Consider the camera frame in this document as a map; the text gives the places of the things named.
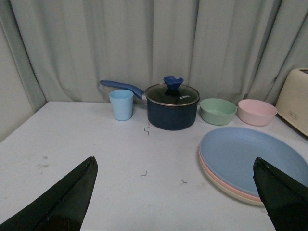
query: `toaster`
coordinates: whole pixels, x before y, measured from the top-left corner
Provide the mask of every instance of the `toaster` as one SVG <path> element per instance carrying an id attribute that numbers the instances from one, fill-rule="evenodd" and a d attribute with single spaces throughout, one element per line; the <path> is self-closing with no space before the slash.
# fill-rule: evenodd
<path id="1" fill-rule="evenodd" d="M 278 114 L 308 136 L 308 68 L 292 70 L 276 103 Z"/>

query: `table surface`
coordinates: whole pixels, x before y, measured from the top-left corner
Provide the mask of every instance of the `table surface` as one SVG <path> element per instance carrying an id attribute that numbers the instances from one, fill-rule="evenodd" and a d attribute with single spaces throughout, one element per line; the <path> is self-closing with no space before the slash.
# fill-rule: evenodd
<path id="1" fill-rule="evenodd" d="M 134 104 L 130 120 L 116 121 L 109 103 L 47 103 L 0 143 L 0 223 L 95 156 L 99 171 L 81 230 L 275 230 L 264 207 L 233 199 L 203 172 L 200 141 L 222 126 L 204 122 L 198 109 L 191 127 L 166 131 L 148 123 L 146 107 Z M 308 160 L 308 139 L 278 117 L 254 127 L 236 116 L 224 127 L 265 132 Z"/>

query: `blue plate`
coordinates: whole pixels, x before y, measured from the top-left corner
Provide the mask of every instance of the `blue plate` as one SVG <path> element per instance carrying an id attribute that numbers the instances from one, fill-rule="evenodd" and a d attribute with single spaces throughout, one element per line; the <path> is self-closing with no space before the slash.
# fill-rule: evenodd
<path id="1" fill-rule="evenodd" d="M 218 178 L 253 196 L 259 196 L 253 179 L 257 157 L 308 186 L 308 165 L 303 157 L 286 143 L 259 131 L 218 128 L 203 137 L 200 152 Z"/>

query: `saucepan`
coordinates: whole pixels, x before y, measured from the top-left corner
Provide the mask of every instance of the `saucepan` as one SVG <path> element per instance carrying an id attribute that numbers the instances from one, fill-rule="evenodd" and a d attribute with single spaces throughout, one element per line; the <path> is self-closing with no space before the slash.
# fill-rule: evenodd
<path id="1" fill-rule="evenodd" d="M 139 99 L 147 100 L 148 120 L 164 130 L 182 130 L 196 119 L 200 95 L 197 90 L 183 85 L 183 78 L 167 76 L 165 84 L 150 86 L 145 92 L 136 86 L 101 80 L 104 86 L 131 90 Z"/>

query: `glass lid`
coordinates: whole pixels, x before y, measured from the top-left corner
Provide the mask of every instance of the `glass lid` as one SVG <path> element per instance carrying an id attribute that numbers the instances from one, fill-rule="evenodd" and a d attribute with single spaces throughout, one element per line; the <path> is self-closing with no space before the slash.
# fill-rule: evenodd
<path id="1" fill-rule="evenodd" d="M 186 85 L 171 90 L 167 84 L 157 84 L 149 87 L 145 95 L 148 100 L 164 106 L 187 106 L 200 100 L 198 91 Z"/>

